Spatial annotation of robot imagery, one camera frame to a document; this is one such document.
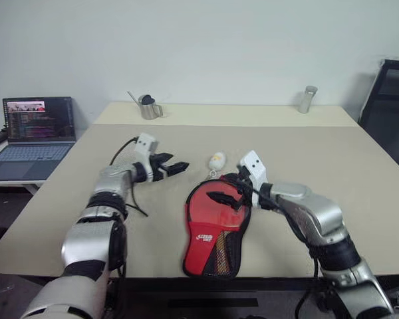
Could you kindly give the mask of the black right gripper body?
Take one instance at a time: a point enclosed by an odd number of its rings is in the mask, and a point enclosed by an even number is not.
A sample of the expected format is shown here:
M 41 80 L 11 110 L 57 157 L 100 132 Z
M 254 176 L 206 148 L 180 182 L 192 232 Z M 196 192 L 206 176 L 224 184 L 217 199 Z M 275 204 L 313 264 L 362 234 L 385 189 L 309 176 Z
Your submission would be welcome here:
M 238 173 L 235 174 L 235 184 L 237 189 L 241 192 L 244 200 L 244 204 L 248 208 L 252 208 L 252 195 L 253 186 L 252 181 L 249 178 L 250 174 L 246 169 L 238 169 Z

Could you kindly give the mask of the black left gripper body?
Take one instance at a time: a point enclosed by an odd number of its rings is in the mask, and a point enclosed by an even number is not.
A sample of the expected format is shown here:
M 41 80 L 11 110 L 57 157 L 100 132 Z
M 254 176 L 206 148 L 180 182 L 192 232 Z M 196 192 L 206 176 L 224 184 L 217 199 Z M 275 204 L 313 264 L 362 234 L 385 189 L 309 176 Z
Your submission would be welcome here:
M 154 160 L 154 155 L 150 156 L 150 166 L 152 168 L 152 181 L 160 181 L 164 178 L 164 163 L 157 163 Z

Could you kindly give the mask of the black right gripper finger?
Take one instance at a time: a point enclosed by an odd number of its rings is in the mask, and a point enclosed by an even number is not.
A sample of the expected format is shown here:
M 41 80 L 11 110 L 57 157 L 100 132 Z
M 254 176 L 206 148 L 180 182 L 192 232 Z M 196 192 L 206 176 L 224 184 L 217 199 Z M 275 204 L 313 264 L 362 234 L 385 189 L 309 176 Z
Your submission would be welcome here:
M 228 173 L 224 175 L 224 180 L 233 184 L 238 190 L 244 190 L 243 176 L 239 173 Z
M 237 200 L 233 196 L 220 191 L 210 191 L 206 194 L 212 201 L 215 201 L 216 203 L 230 206 L 232 209 L 237 208 Z

